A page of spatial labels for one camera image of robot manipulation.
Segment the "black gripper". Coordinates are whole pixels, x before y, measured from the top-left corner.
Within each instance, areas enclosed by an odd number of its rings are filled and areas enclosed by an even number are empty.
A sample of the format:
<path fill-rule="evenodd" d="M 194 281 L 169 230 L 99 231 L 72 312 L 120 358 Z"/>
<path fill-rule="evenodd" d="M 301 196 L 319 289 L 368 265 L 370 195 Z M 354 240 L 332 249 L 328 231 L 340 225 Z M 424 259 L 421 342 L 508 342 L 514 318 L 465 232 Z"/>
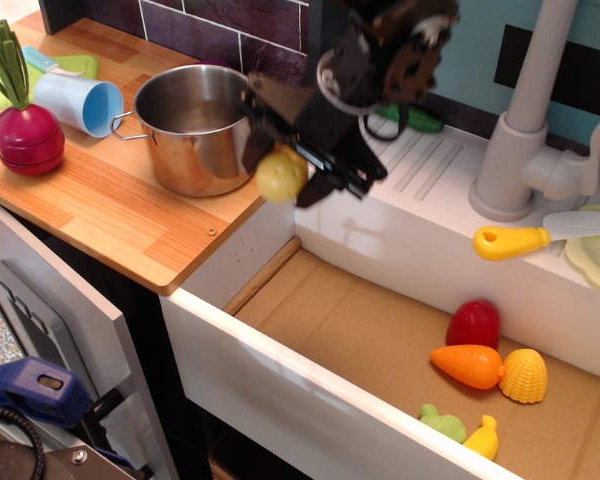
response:
<path fill-rule="evenodd" d="M 315 86 L 296 87 L 251 72 L 240 109 L 251 122 L 242 154 L 248 173 L 255 172 L 276 143 L 291 147 L 316 168 L 296 197 L 299 208 L 334 190 L 361 199 L 388 175 L 364 139 L 358 118 L 338 110 Z"/>

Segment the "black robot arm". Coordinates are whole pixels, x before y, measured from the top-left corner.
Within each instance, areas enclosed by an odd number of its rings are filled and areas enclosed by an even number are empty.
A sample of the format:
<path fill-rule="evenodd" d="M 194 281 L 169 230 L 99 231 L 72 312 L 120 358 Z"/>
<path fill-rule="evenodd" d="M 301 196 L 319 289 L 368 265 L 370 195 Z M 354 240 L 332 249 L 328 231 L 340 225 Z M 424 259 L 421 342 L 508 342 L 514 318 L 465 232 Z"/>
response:
<path fill-rule="evenodd" d="M 434 72 L 459 19 L 455 1 L 346 1 L 343 36 L 320 54 L 311 86 L 261 72 L 247 76 L 243 111 L 253 131 L 243 154 L 261 196 L 307 208 L 334 191 L 363 198 L 388 171 L 367 144 L 369 116 L 409 107 L 435 85 Z"/>

